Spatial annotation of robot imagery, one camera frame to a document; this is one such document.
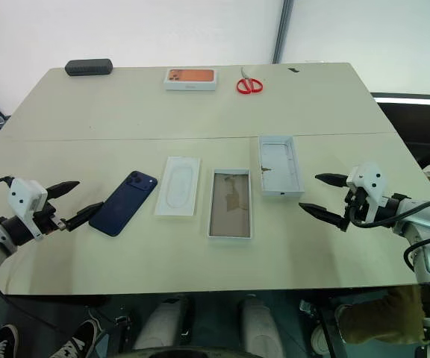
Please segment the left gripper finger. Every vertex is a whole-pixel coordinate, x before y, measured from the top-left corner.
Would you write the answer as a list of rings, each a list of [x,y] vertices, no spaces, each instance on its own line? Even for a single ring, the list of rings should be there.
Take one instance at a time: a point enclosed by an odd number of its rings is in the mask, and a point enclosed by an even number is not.
[[[75,230],[81,225],[88,222],[103,206],[104,202],[91,204],[84,209],[79,210],[75,216],[70,219],[64,220],[66,230]]]
[[[46,189],[47,198],[59,198],[73,190],[79,183],[79,181],[71,180],[50,186]]]

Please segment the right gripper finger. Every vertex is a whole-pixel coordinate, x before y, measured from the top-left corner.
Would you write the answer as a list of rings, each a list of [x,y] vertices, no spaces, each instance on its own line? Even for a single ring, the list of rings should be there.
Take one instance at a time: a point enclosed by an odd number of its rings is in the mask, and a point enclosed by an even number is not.
[[[327,183],[330,186],[347,187],[347,176],[335,173],[322,173],[315,176],[317,180]]]
[[[338,228],[344,223],[344,217],[327,211],[326,208],[316,204],[299,203],[299,206],[308,214],[312,215],[315,219],[332,224]]]

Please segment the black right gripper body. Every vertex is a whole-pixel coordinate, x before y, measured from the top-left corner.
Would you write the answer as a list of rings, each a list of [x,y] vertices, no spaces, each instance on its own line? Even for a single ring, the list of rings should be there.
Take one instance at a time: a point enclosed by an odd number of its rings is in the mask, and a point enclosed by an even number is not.
[[[338,227],[341,231],[346,232],[353,221],[363,222],[365,219],[365,190],[362,188],[357,188],[354,192],[349,190],[344,201],[346,203],[345,213]]]

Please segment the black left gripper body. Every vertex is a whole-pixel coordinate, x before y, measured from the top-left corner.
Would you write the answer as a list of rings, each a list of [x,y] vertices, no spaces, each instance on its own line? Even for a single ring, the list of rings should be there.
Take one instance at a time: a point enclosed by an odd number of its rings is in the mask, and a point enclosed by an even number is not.
[[[43,236],[66,229],[65,220],[56,215],[56,209],[49,202],[46,202],[40,211],[35,212],[32,219]]]

